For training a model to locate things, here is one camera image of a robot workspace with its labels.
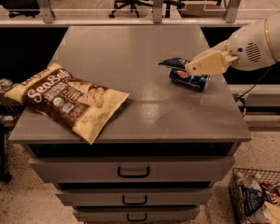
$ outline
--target brown chip bag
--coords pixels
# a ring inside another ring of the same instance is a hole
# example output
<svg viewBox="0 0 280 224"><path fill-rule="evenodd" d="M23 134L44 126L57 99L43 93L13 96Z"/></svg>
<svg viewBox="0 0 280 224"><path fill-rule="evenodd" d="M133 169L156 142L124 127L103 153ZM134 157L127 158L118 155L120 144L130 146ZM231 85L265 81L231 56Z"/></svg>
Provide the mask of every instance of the brown chip bag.
<svg viewBox="0 0 280 224"><path fill-rule="evenodd" d="M74 78L54 63L5 96L64 123L92 144L129 93Z"/></svg>

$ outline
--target metal post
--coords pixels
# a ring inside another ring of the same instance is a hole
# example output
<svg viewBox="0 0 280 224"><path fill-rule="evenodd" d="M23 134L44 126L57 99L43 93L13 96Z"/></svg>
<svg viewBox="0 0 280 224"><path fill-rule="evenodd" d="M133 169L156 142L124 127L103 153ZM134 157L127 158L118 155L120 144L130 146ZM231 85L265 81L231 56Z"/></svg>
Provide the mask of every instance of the metal post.
<svg viewBox="0 0 280 224"><path fill-rule="evenodd" d="M152 19L154 23L162 21L162 0L153 0Z"/></svg>
<svg viewBox="0 0 280 224"><path fill-rule="evenodd" d="M230 0L228 7L227 7L226 14L225 14L225 18L224 18L226 23L235 22L240 3L241 3L241 0Z"/></svg>
<svg viewBox="0 0 280 224"><path fill-rule="evenodd" d="M37 0L37 3L40 9L43 11L43 21L45 23L52 23L55 19L55 16L50 9L49 0Z"/></svg>

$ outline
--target gray tabletop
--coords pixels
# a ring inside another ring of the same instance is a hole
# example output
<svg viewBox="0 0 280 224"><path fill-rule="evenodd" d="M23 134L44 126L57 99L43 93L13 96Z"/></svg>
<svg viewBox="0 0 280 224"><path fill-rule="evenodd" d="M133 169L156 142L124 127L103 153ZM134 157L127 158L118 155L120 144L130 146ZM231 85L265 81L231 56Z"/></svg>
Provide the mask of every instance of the gray tabletop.
<svg viewBox="0 0 280 224"><path fill-rule="evenodd" d="M250 140L222 75L205 91L174 84L158 63L191 59L207 49L194 25L70 27L52 63L89 82L130 93L95 142L242 142ZM83 142L62 125L26 108L9 139L14 143Z"/></svg>

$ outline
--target glass partition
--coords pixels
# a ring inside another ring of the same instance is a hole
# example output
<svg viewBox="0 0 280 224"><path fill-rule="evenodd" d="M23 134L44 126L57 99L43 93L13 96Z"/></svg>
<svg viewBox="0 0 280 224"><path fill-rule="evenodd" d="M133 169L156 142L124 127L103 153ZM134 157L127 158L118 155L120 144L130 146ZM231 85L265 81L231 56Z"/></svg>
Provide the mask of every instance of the glass partition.
<svg viewBox="0 0 280 224"><path fill-rule="evenodd" d="M0 2L0 20L6 21L198 21L268 17L280 10L280 0L37 0L40 9L12 9ZM10 10L24 13L10 15Z"/></svg>

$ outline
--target drawer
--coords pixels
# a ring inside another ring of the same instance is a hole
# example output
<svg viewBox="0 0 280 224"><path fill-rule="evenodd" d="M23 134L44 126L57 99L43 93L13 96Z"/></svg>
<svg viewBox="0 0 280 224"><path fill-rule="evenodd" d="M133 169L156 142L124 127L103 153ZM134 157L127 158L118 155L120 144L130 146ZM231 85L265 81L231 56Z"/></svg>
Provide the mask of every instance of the drawer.
<svg viewBox="0 0 280 224"><path fill-rule="evenodd" d="M213 194L206 189L72 189L57 197L65 206L151 206L206 204Z"/></svg>
<svg viewBox="0 0 280 224"><path fill-rule="evenodd" d="M224 157L91 157L29 160L44 182L218 181L235 163Z"/></svg>
<svg viewBox="0 0 280 224"><path fill-rule="evenodd" d="M153 207L153 208L93 208L74 210L78 221L153 221L153 220L187 220L199 214L199 207Z"/></svg>

